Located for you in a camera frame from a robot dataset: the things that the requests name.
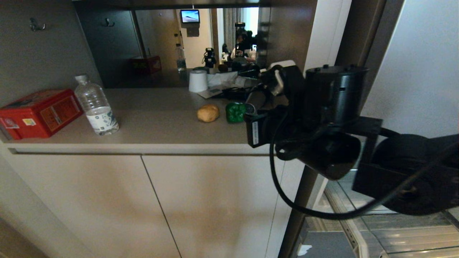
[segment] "wall hook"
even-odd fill
[[[115,26],[115,23],[113,22],[111,25],[110,25],[110,19],[109,18],[105,18],[105,27],[113,27]]]
[[[43,27],[40,28],[38,26],[37,20],[35,18],[30,18],[30,29],[32,31],[37,31],[37,30],[44,30],[46,28],[46,24],[43,23]]]

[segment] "red box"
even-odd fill
[[[149,56],[147,58],[138,56],[131,58],[131,63],[136,74],[154,74],[162,69],[159,56]]]
[[[0,122],[15,140],[48,138],[81,114],[72,90],[44,90],[0,108]]]

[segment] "wall-mounted tv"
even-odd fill
[[[181,10],[182,23],[199,23],[199,10]]]

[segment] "plastic water bottle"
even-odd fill
[[[179,72],[186,70],[185,52],[180,44],[175,44],[175,54],[177,55],[177,70]]]
[[[75,76],[78,87],[75,95],[81,104],[94,132],[98,135],[111,135],[118,131],[119,125],[108,104],[102,87],[89,81],[86,74]]]

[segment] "white cup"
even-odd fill
[[[207,71],[193,70],[190,72],[190,86],[188,88],[191,92],[201,92],[207,90]]]

